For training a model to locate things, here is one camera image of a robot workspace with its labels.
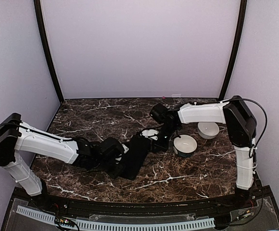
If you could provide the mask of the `black zippered tool case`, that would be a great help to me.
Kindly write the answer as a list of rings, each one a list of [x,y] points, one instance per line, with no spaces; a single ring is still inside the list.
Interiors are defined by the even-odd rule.
[[[151,140],[142,136],[134,135],[129,142],[125,145],[129,148],[125,156],[123,157],[123,171],[119,177],[134,180],[144,160],[151,150]]]

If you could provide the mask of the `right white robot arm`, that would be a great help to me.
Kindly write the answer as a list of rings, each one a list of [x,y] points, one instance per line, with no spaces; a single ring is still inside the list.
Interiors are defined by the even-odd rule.
[[[189,123],[221,123],[227,126],[228,136],[236,152],[236,188],[231,205],[241,209],[250,200],[249,191],[254,182],[256,164],[254,157],[260,138],[256,137],[257,121],[246,102],[258,104],[239,95],[215,103],[185,103],[166,108],[158,103],[150,116],[160,124],[160,129],[145,128],[140,136],[152,140],[152,151],[166,151],[173,134]]]

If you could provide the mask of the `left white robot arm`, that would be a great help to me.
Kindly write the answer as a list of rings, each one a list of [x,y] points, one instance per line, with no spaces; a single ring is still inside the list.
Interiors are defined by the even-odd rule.
[[[102,142],[88,141],[83,137],[64,138],[36,129],[13,113],[0,124],[0,167],[9,172],[16,183],[43,210],[53,206],[47,187],[22,159],[20,152],[40,154],[66,164],[92,170],[100,168],[112,178],[124,170],[123,160],[129,148],[115,138]]]

